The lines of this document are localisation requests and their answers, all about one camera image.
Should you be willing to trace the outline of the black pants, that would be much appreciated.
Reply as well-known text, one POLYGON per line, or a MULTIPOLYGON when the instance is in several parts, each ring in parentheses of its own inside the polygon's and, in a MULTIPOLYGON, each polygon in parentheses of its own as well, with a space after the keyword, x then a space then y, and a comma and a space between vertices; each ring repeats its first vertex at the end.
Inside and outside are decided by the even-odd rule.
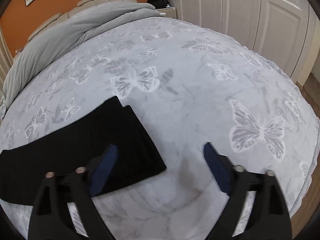
POLYGON ((130 105, 116 96, 91 113, 29 144, 1 152, 1 200, 32 206, 46 173, 65 175, 86 166, 109 145, 118 157, 102 193, 166 170, 156 146, 130 105))

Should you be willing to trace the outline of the grey butterfly bed sheet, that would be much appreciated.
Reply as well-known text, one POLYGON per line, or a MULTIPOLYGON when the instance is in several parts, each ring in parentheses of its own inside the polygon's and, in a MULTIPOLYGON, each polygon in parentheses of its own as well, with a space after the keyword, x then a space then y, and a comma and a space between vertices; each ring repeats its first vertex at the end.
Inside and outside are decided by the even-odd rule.
POLYGON ((117 239, 203 239, 227 196, 210 174, 211 142, 252 172, 274 170, 291 215, 319 154, 319 119, 273 62, 231 37, 153 17, 107 31, 44 69, 1 124, 8 150, 60 129, 117 95, 167 170, 95 198, 117 239))

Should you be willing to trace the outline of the grey duvet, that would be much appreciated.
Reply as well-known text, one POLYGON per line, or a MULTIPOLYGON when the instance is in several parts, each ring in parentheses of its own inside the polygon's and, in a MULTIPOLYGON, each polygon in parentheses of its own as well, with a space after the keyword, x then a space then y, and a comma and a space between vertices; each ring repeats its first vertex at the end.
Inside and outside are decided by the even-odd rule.
POLYGON ((81 11, 40 33, 10 68, 3 83, 2 103, 9 108, 33 77, 87 40, 120 25, 160 15, 149 3, 110 2, 81 11))

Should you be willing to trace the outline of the white wardrobe doors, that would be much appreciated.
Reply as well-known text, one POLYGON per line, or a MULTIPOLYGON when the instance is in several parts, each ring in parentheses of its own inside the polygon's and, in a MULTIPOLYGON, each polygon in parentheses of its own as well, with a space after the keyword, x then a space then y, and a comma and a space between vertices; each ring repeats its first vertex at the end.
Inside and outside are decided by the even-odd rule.
POLYGON ((231 36, 298 81, 316 29, 316 14, 308 0, 169 2, 178 19, 231 36))

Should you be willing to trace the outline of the white bedside table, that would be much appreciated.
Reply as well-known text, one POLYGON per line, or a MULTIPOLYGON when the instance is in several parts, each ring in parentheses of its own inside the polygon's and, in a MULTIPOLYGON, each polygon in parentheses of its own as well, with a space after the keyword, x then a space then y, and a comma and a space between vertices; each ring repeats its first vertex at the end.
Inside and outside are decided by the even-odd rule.
POLYGON ((175 7, 163 8, 163 9, 156 9, 161 16, 177 19, 177 12, 175 7))

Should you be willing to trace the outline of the beige padded headboard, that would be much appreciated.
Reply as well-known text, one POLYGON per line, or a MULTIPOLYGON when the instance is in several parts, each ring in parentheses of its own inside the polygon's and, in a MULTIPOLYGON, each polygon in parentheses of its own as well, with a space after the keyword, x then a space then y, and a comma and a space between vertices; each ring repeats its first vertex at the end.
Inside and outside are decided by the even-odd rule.
POLYGON ((77 3, 76 7, 74 7, 69 12, 65 13, 57 13, 44 21, 36 30, 33 31, 33 33, 28 37, 27 41, 30 42, 33 38, 35 38, 37 35, 42 33, 43 31, 59 24, 62 22, 65 22, 70 17, 78 14, 79 12, 86 10, 90 7, 100 5, 107 2, 135 2, 137 3, 137 0, 81 0, 77 3))

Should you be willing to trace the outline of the black bag on nightstand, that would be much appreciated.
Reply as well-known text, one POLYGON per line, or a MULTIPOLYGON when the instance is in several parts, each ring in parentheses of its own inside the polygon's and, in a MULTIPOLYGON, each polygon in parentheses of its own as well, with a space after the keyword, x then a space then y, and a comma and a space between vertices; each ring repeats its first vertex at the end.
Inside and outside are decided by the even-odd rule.
POLYGON ((147 0, 147 3, 153 5, 155 9, 169 8, 169 0, 147 0))

